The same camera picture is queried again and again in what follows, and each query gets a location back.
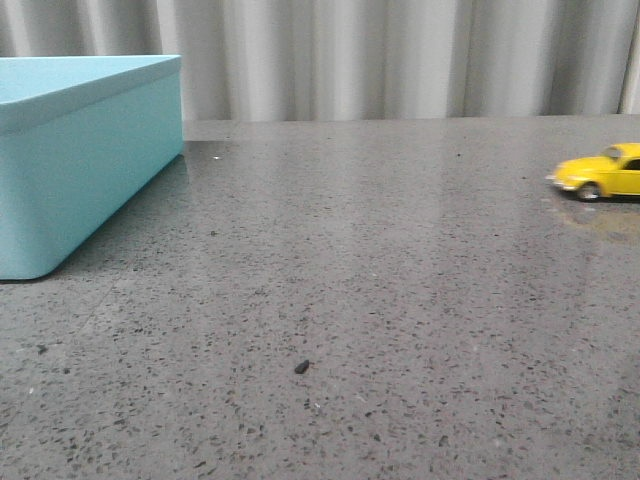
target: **car bumper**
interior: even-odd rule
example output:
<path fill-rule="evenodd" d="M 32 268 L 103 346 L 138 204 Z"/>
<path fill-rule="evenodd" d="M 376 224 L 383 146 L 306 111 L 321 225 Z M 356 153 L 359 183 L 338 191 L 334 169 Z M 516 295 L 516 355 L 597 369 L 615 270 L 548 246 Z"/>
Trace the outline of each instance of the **car bumper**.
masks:
<path fill-rule="evenodd" d="M 564 190 L 565 192 L 574 192 L 578 189 L 576 185 L 569 185 L 567 183 L 564 183 L 562 180 L 556 178 L 555 175 L 547 175 L 546 179 L 552 182 L 555 187 Z"/>

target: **car wheel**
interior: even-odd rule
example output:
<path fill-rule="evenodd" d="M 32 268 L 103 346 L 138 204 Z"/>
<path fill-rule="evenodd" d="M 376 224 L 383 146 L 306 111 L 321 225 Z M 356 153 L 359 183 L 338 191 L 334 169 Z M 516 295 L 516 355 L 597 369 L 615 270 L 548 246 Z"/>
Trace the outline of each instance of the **car wheel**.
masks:
<path fill-rule="evenodd" d="M 600 188 L 593 182 L 585 183 L 576 192 L 583 202 L 593 202 L 600 197 Z"/>

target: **car window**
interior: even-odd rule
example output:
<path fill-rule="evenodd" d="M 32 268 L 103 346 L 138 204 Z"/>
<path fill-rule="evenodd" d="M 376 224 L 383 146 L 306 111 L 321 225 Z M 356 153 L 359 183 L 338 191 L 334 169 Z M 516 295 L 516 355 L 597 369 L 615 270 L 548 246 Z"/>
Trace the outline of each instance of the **car window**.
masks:
<path fill-rule="evenodd" d="M 611 160 L 616 161 L 622 156 L 622 152 L 616 147 L 605 148 L 601 154 L 603 157 L 609 157 Z"/>
<path fill-rule="evenodd" d="M 634 158 L 629 160 L 624 166 L 623 170 L 640 170 L 640 158 Z"/>

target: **terrazzo countertop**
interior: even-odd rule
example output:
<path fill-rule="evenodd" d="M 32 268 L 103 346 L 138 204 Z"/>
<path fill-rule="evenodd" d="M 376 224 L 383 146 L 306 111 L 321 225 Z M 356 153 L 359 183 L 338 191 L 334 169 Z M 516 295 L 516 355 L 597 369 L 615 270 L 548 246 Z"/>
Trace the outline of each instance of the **terrazzo countertop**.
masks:
<path fill-rule="evenodd" d="M 640 202 L 544 180 L 639 118 L 186 134 L 0 283 L 2 480 L 640 476 Z"/>

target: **box lid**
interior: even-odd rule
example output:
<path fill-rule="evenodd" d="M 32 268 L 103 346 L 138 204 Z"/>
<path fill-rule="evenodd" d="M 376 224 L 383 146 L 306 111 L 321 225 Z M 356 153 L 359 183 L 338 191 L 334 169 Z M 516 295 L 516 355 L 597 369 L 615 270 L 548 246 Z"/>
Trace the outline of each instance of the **box lid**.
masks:
<path fill-rule="evenodd" d="M 179 55 L 0 58 L 0 135 L 180 70 Z"/>

